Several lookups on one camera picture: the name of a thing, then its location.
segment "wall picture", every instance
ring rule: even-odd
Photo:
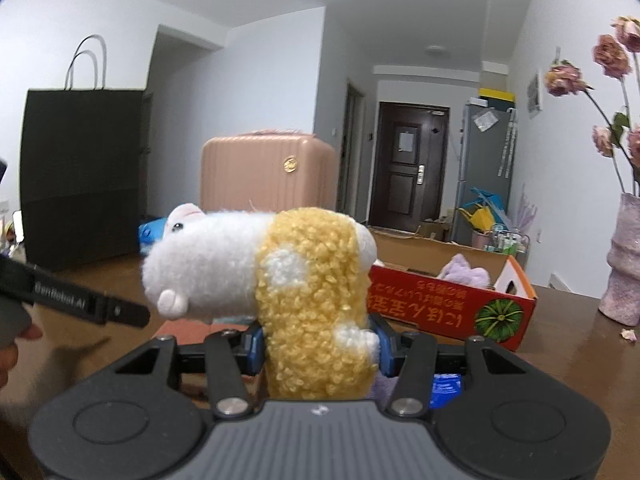
[[[534,116],[542,111],[542,76],[537,72],[527,87],[527,108]]]

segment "pink vase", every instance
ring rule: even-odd
[[[629,193],[620,197],[607,263],[611,274],[600,311],[618,323],[636,326],[640,321],[640,198]]]

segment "refrigerator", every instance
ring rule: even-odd
[[[469,104],[465,106],[463,117],[460,171],[451,240],[470,246],[472,229],[458,208],[478,198],[471,191],[473,187],[498,194],[505,209],[508,208],[516,129],[515,116],[493,108]]]

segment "yellow fuzzy sweater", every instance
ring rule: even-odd
[[[273,283],[268,259],[278,250],[301,256],[302,279]],[[364,349],[341,348],[334,329],[366,328],[370,281],[360,270],[354,222],[331,211],[278,213],[257,253],[258,319],[266,340],[266,373],[273,399],[361,399],[376,365]]]

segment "ribbed gray surface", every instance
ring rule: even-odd
[[[372,401],[267,402],[223,423],[170,480],[470,480],[420,424],[385,418]]]

